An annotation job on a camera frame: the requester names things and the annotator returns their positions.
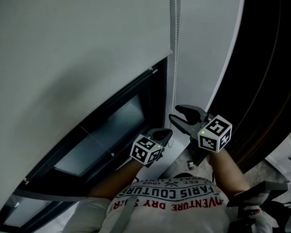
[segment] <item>forearm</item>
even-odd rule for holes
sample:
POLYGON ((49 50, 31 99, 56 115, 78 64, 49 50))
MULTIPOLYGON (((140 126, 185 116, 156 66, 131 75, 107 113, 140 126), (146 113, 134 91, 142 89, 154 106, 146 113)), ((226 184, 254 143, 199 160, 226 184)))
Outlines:
POLYGON ((209 163, 218 187, 228 197, 250 189, 243 173, 225 149, 219 153, 211 153, 209 163))
POLYGON ((143 165, 132 159, 112 175, 94 186, 88 197, 112 200, 120 191, 131 184, 143 165))

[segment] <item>floor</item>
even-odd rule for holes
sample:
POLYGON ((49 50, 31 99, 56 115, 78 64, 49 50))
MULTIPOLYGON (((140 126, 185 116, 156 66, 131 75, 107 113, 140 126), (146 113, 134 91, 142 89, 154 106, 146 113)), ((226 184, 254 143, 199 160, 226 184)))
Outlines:
MULTIPOLYGON (((205 159, 199 166, 194 166, 194 169, 190 171, 188 169, 188 161, 190 155, 187 151, 181 153, 181 155, 171 164, 171 166, 161 175, 160 178, 174 177, 179 173, 188 172, 194 176, 203 177, 208 180, 212 180, 212 168, 205 159)), ((251 187, 259 184, 262 181, 271 181, 278 183, 288 183, 286 178, 279 173, 274 167, 272 167, 267 161, 261 161, 254 168, 244 174, 251 187)), ((281 196, 274 199, 280 203, 291 202, 291 185, 289 184, 289 190, 281 196)), ((278 227, 276 221, 269 215, 265 215, 269 220, 272 227, 278 227)))

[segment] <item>strap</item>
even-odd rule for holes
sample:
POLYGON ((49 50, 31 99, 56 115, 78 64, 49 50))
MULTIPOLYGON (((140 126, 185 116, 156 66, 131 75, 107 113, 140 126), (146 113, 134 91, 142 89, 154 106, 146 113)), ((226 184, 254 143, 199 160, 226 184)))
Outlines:
POLYGON ((127 203, 121 213, 121 215, 119 216, 119 218, 117 219, 117 221, 115 222, 112 230, 110 231, 110 233, 122 233, 125 226, 127 225, 129 219, 130 219, 130 215, 132 214, 132 211, 134 210, 134 206, 135 206, 135 202, 137 200, 136 195, 130 196, 127 200, 127 203))

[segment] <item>window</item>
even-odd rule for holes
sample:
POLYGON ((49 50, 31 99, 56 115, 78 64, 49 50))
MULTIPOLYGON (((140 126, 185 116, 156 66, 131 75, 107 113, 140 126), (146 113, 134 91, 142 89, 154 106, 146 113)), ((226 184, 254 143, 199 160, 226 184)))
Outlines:
POLYGON ((82 176, 112 149, 129 132, 144 121, 138 96, 133 97, 103 124, 92 132, 82 128, 88 136, 76 145, 54 168, 72 175, 82 176))
POLYGON ((21 227, 50 203, 50 201, 33 200, 11 195, 5 204, 5 206, 10 208, 11 214, 4 224, 21 227))
POLYGON ((164 123, 167 60, 123 87, 67 134, 0 211, 0 231, 31 233, 129 158, 135 138, 164 123))

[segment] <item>white wall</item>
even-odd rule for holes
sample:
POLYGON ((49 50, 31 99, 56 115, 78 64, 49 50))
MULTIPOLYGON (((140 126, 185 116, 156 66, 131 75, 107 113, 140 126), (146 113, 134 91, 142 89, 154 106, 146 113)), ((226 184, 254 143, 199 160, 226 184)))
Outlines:
MULTIPOLYGON (((182 0, 175 105, 190 104, 209 109, 235 45, 243 3, 244 0, 182 0)), ((173 32, 174 11, 171 16, 173 32)), ((171 37, 171 44, 174 49, 174 37, 171 37)), ((167 115, 172 109, 173 55, 168 57, 168 62, 167 115)), ((188 136, 172 129, 174 137, 186 146, 188 136)))
POLYGON ((0 209, 74 126, 170 50, 169 0, 0 0, 0 209))

